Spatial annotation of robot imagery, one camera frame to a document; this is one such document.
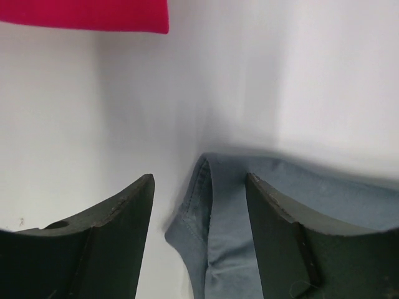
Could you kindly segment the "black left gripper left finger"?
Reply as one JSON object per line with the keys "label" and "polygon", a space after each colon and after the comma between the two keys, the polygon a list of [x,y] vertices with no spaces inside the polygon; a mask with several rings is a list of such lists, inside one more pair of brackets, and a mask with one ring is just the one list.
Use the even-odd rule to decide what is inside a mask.
{"label": "black left gripper left finger", "polygon": [[134,298],[153,206],[145,174],[43,229],[1,232],[2,298]]}

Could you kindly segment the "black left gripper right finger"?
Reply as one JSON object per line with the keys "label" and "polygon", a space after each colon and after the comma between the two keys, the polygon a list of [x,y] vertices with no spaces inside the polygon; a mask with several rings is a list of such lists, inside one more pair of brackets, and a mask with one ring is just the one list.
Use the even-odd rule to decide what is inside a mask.
{"label": "black left gripper right finger", "polygon": [[264,298],[398,297],[398,229],[334,219],[254,174],[246,199]]}

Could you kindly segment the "grey t-shirt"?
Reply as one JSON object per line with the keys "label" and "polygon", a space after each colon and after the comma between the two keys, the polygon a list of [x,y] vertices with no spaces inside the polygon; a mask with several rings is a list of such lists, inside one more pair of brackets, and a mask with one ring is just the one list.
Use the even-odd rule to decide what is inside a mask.
{"label": "grey t-shirt", "polygon": [[186,265],[195,298],[264,298],[246,199],[248,174],[334,219],[398,229],[396,190],[323,176],[272,157],[203,154],[165,234]]}

